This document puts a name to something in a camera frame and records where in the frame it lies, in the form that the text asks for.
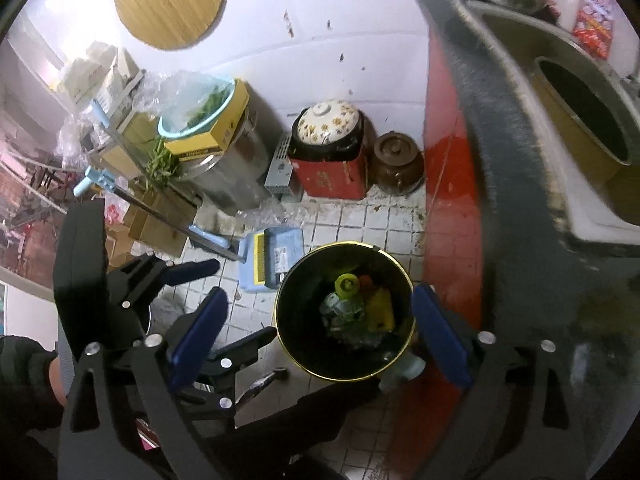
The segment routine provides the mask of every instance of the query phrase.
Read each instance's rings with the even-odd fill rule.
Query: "stainless steel sink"
[[[608,64],[535,18],[473,0],[458,12],[511,76],[574,234],[640,245],[640,115]]]

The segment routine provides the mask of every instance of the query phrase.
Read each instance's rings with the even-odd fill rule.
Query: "ceramic pot lid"
[[[358,109],[347,101],[322,101],[308,108],[298,121],[298,138],[305,144],[331,144],[358,124]]]
[[[414,140],[398,132],[384,134],[376,141],[376,157],[388,166],[406,166],[420,154]]]

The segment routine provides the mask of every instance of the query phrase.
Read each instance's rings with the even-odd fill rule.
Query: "dark pants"
[[[234,480],[282,478],[291,456],[333,440],[347,413],[379,394],[379,382],[332,384],[291,408],[207,441]]]

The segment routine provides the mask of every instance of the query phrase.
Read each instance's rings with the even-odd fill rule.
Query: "black sleeve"
[[[26,337],[0,337],[0,409],[15,433],[60,425],[63,408],[49,382],[55,357]]]

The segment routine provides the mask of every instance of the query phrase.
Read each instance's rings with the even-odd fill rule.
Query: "green vegetable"
[[[178,169],[178,164],[178,157],[164,146],[162,137],[157,137],[156,145],[150,154],[149,162],[146,164],[146,172],[149,178],[159,186],[165,187]]]
[[[187,123],[187,128],[193,128],[196,124],[201,123],[204,119],[209,117],[213,112],[218,110],[222,106],[222,103],[225,102],[226,98],[229,97],[231,93],[231,88],[227,86],[226,88],[216,88],[207,98],[207,101],[204,103],[200,111],[195,114],[191,120]]]

